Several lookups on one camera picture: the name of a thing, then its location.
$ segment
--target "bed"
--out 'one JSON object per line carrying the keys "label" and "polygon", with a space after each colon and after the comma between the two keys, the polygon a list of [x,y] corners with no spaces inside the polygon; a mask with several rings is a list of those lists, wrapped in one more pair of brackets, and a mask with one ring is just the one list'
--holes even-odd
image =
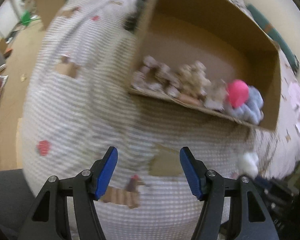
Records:
{"label": "bed", "polygon": [[[184,175],[149,175],[151,160],[160,147],[178,151],[188,146],[207,168],[230,177],[238,155],[255,151],[263,177],[290,174],[300,159],[300,137],[288,94],[288,85],[296,79],[279,51],[282,96],[274,133],[129,95],[125,80],[135,36],[122,25],[134,1],[68,0],[51,23],[24,105],[24,174],[37,195],[51,175],[59,179],[75,176],[101,159],[109,146],[116,146],[119,161],[109,185],[124,188],[137,174],[147,191],[140,194],[138,208],[95,204],[106,238],[190,239],[202,203],[192,196]],[[240,1],[231,1],[242,6]],[[64,16],[64,11],[73,14]],[[56,71],[65,54],[78,66],[76,78]],[[78,239],[71,199],[68,205],[72,236]],[[228,212],[227,199],[223,221]]]}

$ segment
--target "white fluffy toy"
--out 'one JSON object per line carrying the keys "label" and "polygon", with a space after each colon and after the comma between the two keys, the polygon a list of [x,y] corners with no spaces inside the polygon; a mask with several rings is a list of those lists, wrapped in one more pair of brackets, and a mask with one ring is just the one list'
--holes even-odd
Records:
{"label": "white fluffy toy", "polygon": [[259,158],[255,152],[240,155],[237,161],[239,175],[246,174],[254,179],[258,175],[258,163]]}

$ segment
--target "gray plush toy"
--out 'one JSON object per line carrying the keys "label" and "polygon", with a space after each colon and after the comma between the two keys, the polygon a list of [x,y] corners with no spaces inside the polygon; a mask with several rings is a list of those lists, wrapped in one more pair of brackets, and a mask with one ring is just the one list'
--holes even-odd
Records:
{"label": "gray plush toy", "polygon": [[238,108],[232,108],[230,103],[226,101],[223,112],[236,119],[257,125],[263,119],[262,107],[263,99],[260,92],[255,87],[249,86],[248,100]]}

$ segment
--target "open cardboard box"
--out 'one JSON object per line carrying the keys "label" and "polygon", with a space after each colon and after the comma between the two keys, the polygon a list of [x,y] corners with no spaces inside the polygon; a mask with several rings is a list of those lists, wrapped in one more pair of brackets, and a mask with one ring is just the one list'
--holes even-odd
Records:
{"label": "open cardboard box", "polygon": [[[281,95],[277,48],[228,0],[149,0],[136,35],[130,93],[175,102],[246,126],[276,129]],[[255,86],[264,100],[263,121],[255,126],[203,106],[183,104],[163,93],[132,88],[132,74],[147,55],[172,69],[199,60],[207,67],[206,77],[211,81],[241,79]]]}

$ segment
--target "brown toy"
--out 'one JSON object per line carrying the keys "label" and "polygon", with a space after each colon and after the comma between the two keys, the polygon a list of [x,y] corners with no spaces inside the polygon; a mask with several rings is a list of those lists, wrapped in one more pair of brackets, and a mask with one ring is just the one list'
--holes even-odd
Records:
{"label": "brown toy", "polygon": [[101,197],[105,203],[111,202],[137,208],[140,205],[138,186],[145,185],[138,175],[131,177],[125,189],[108,186],[106,193]]}
{"label": "brown toy", "polygon": [[205,70],[206,67],[200,61],[181,66],[178,70],[180,92],[195,99],[203,99],[207,94],[206,89],[211,85],[210,80],[205,77]]}
{"label": "brown toy", "polygon": [[227,84],[222,80],[215,80],[207,89],[207,96],[204,102],[206,108],[223,110],[223,102],[228,95]]}

